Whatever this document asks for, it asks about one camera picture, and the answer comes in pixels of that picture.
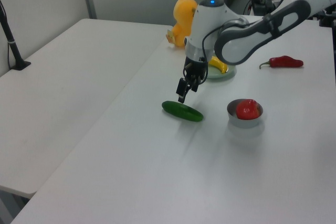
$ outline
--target red pepper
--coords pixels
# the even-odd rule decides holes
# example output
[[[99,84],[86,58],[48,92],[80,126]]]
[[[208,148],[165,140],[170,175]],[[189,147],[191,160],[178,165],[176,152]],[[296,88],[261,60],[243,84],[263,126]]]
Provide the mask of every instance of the red pepper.
[[[259,68],[261,69],[261,66],[265,64],[270,65],[271,68],[299,68],[303,66],[303,61],[284,55],[281,57],[270,58],[269,61],[261,64]]]

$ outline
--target yellow rubber duck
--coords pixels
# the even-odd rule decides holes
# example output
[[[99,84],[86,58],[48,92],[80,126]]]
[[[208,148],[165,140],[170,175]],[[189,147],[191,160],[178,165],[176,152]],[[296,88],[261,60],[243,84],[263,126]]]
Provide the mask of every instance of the yellow rubber duck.
[[[174,18],[176,25],[170,31],[167,31],[166,38],[169,43],[177,47],[184,47],[184,38],[191,33],[191,24],[194,13],[197,8],[197,2],[194,0],[178,0],[174,7]]]

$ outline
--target small bowl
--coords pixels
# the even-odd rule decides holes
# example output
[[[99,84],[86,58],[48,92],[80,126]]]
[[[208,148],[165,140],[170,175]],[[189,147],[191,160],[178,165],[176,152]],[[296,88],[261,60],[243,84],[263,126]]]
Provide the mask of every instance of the small bowl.
[[[247,128],[255,127],[260,123],[261,116],[262,116],[262,113],[263,113],[263,109],[262,109],[262,106],[258,103],[259,107],[260,107],[260,116],[258,118],[255,118],[255,119],[252,119],[252,120],[239,119],[236,115],[236,108],[237,108],[237,105],[244,100],[245,99],[237,99],[237,100],[234,100],[234,101],[230,102],[227,105],[227,113],[229,115],[229,121],[234,126],[237,126],[239,128],[247,129]]]

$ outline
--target banana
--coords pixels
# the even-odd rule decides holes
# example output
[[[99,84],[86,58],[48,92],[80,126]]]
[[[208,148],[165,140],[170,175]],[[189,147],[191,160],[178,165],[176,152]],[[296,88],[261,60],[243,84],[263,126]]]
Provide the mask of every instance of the banana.
[[[211,66],[214,66],[218,68],[221,73],[226,73],[227,72],[227,64],[221,62],[216,56],[212,56],[211,60],[209,61],[209,64]]]

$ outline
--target cucumber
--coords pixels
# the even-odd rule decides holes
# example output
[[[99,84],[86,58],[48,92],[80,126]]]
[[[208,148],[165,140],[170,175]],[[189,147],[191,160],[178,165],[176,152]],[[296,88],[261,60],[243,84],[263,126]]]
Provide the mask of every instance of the cucumber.
[[[162,108],[169,114],[189,121],[200,122],[203,119],[200,112],[179,102],[165,101],[162,103]]]

